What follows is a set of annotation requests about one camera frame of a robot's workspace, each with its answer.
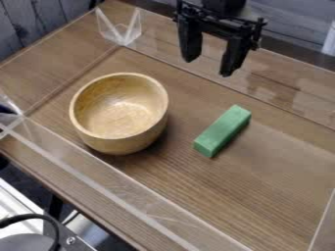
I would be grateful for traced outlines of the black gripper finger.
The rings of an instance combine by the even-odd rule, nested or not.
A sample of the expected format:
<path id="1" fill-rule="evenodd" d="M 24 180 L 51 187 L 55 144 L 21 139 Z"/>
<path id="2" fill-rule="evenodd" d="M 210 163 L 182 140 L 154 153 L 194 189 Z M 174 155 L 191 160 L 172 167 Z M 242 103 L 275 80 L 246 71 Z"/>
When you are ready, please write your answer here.
<path id="1" fill-rule="evenodd" d="M 176 19 L 179 48 L 183 60 L 190 63 L 202 54 L 203 34 L 196 21 L 179 16 Z"/>
<path id="2" fill-rule="evenodd" d="M 243 64 L 252 42 L 248 36 L 232 36 L 228 38 L 227 50 L 220 64 L 220 75 L 228 77 Z"/>

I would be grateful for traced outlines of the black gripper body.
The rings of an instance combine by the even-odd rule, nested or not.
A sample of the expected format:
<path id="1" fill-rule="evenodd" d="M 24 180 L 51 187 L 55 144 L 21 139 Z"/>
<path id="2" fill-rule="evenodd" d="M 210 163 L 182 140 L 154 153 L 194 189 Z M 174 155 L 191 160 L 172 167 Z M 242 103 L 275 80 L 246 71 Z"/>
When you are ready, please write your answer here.
<path id="1" fill-rule="evenodd" d="M 190 0 L 176 0 L 174 21 L 179 16 L 198 22 L 202 33 L 228 40 L 230 37 L 248 36 L 251 49 L 260 47 L 262 30 L 267 20 L 247 6 L 247 0 L 200 0 L 199 4 Z"/>

